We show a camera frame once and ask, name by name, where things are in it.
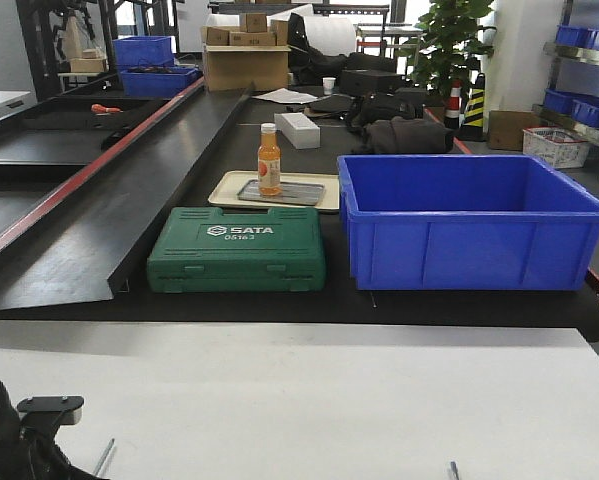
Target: black conveyor belt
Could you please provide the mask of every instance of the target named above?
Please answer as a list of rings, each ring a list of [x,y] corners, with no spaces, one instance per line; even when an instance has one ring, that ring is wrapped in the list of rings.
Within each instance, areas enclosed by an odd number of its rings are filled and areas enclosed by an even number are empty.
[[[208,195],[226,171],[254,170],[259,124],[272,121],[274,112],[283,111],[282,105],[250,100],[225,141],[195,171],[179,204],[207,205]],[[358,140],[340,122],[328,120],[320,125],[322,146],[318,150],[295,150],[279,135],[283,171],[336,173],[337,155],[349,153]],[[170,158],[177,151],[164,143],[151,154]],[[321,292],[154,294],[140,263],[130,278],[130,291],[113,300],[4,310],[0,319],[574,327],[588,341],[599,340],[599,301],[587,286],[578,292],[358,291],[349,276],[339,217],[323,214],[321,226],[328,266],[326,287]]]

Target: orange juice bottle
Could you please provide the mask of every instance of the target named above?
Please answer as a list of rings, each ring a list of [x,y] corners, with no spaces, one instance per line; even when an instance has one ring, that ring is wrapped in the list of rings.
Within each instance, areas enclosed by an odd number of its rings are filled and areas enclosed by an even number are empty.
[[[281,150],[277,146],[277,126],[261,124],[261,146],[258,154],[259,193],[273,196],[281,193]]]

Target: white basket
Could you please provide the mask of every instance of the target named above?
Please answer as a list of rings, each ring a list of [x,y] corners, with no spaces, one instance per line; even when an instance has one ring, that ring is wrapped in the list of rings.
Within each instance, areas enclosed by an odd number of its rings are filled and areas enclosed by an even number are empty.
[[[590,144],[556,127],[524,128],[523,153],[544,159],[555,168],[578,168],[588,156]]]

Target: red rail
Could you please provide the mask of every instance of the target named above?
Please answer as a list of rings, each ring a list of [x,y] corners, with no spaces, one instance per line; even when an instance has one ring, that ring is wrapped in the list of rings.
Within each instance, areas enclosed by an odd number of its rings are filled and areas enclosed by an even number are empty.
[[[84,185],[104,166],[110,163],[119,153],[121,153],[128,145],[134,142],[139,136],[147,131],[152,125],[160,120],[166,112],[171,110],[179,103],[189,92],[196,90],[203,84],[203,78],[200,78],[195,83],[182,90],[175,95],[168,103],[163,105],[159,110],[146,118],[143,122],[137,125],[131,132],[120,139],[112,147],[97,157],[92,163],[88,164],[68,180],[55,188],[39,205],[32,211],[21,217],[15,223],[10,225],[0,234],[0,252],[23,235],[30,227],[36,224],[51,210],[59,205],[70,194]]]

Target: potted plant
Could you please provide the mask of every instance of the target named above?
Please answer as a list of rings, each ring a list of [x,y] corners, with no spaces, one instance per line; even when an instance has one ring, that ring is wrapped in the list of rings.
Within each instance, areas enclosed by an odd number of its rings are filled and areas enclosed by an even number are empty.
[[[493,47],[478,38],[480,32],[495,30],[478,21],[492,12],[493,1],[430,0],[430,11],[419,17],[416,26],[423,30],[423,36],[412,80],[429,88],[433,98],[447,99],[453,79],[459,79],[461,96],[467,100],[472,85],[470,72],[480,70],[477,56],[493,53]]]

